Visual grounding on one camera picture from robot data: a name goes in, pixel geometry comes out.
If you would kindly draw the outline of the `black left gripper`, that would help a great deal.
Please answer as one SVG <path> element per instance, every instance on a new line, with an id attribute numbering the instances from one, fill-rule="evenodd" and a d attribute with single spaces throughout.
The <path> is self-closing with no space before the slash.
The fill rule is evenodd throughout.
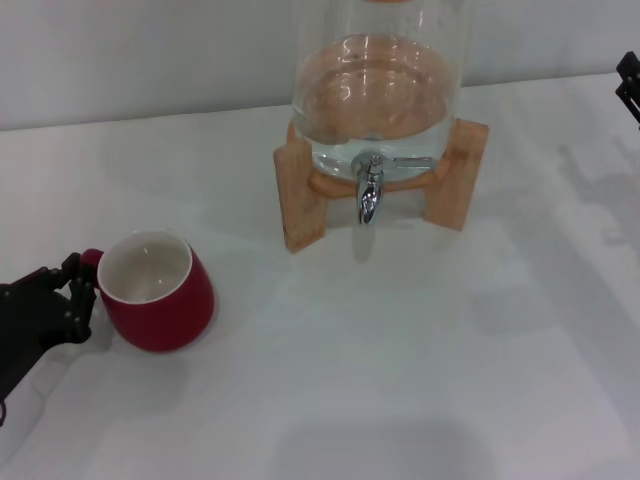
<path id="1" fill-rule="evenodd" d="M 0 285 L 0 400 L 48 350 L 90 338 L 96 292 L 82 273 L 81 256 L 72 253 L 59 267 L 38 269 L 31 291 Z M 55 291 L 64 287 L 71 291 L 70 301 Z"/>

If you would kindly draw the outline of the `red ceramic cup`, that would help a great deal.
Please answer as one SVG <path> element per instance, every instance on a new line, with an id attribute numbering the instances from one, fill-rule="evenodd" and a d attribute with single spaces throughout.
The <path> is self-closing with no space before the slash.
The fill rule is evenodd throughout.
<path id="1" fill-rule="evenodd" d="M 191 247 L 170 230 L 136 232 L 106 251 L 88 249 L 107 315 L 131 345 L 150 352 L 178 350 L 210 324 L 215 294 Z"/>

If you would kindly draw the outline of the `chrome faucet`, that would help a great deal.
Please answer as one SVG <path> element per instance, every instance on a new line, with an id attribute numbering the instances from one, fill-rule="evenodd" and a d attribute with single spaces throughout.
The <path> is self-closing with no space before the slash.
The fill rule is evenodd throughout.
<path id="1" fill-rule="evenodd" d="M 356 180 L 358 222 L 370 225 L 374 222 L 384 194 L 385 173 L 391 170 L 433 170 L 439 161 L 432 157 L 389 158 L 377 150 L 364 150 L 351 162 Z"/>

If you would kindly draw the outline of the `wooden dispenser stand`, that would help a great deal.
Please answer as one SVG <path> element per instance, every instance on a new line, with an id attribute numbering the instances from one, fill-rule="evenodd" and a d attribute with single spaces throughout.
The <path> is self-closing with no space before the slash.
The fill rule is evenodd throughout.
<path id="1" fill-rule="evenodd" d="M 389 192 L 421 190 L 425 221 L 461 231 L 489 137 L 489 127 L 457 119 L 439 165 L 415 178 L 391 182 Z M 356 184 L 320 172 L 313 165 L 311 144 L 288 124 L 286 143 L 273 152 L 284 240 L 300 251 L 325 235 L 328 202 L 352 198 Z"/>

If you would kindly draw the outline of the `glass water dispenser jar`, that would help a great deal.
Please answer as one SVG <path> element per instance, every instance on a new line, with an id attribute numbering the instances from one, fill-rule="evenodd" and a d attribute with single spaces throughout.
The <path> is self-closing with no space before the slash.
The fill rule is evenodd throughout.
<path id="1" fill-rule="evenodd" d="M 294 0 L 298 135 L 321 171 L 364 151 L 439 159 L 479 0 Z"/>

